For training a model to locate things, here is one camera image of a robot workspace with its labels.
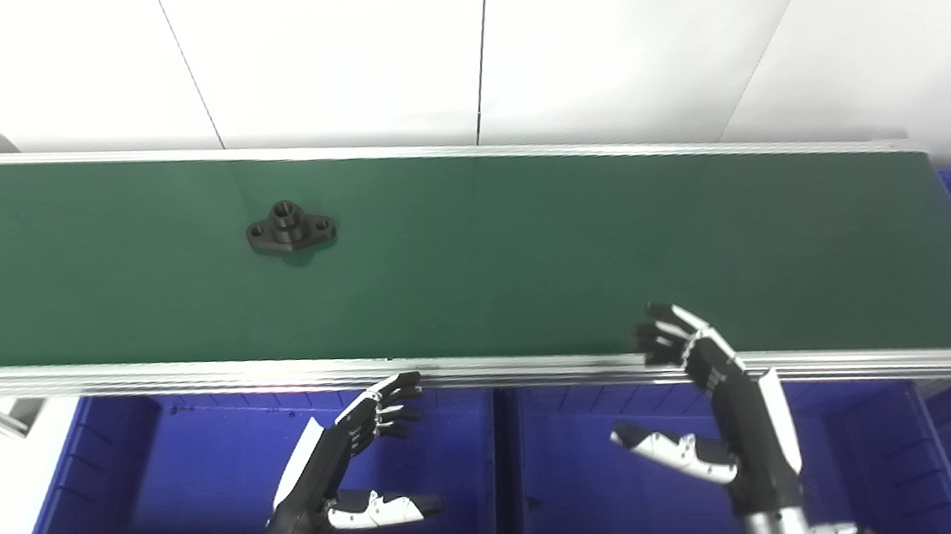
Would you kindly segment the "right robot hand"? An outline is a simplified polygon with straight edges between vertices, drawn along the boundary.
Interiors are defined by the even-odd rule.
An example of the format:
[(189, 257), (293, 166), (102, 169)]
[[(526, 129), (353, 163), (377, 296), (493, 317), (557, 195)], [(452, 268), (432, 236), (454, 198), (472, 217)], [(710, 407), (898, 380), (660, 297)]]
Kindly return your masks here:
[(778, 372), (751, 368), (712, 324), (676, 304), (648, 304), (635, 329), (648, 368), (681, 368), (710, 400), (719, 439), (620, 420), (611, 440), (636, 456), (725, 488), (733, 512), (800, 509), (802, 451)]

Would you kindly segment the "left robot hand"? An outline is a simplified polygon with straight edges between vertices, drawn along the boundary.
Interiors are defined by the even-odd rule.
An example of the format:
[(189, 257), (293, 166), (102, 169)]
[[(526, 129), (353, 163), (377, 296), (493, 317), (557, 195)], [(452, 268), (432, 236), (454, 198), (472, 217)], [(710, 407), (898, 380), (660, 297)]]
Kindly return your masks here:
[(401, 372), (367, 387), (329, 426), (310, 420), (281, 476), (266, 534), (331, 534), (403, 525), (444, 510), (437, 495), (343, 491), (353, 458), (380, 437), (405, 438), (421, 410), (405, 406), (421, 395), (421, 375)]

